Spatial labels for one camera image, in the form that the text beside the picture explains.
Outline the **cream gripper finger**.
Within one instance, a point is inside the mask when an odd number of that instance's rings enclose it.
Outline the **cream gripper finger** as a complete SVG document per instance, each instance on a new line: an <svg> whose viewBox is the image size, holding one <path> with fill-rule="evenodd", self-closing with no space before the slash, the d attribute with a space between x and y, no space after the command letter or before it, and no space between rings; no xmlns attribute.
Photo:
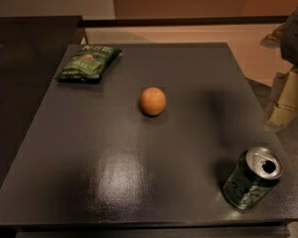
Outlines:
<svg viewBox="0 0 298 238"><path fill-rule="evenodd" d="M298 66L277 72L265 109L264 128L284 129L298 115Z"/></svg>
<svg viewBox="0 0 298 238"><path fill-rule="evenodd" d="M279 48L281 39L284 33L285 25L281 24L277 28L275 28L270 34L264 37L260 44L267 48Z"/></svg>

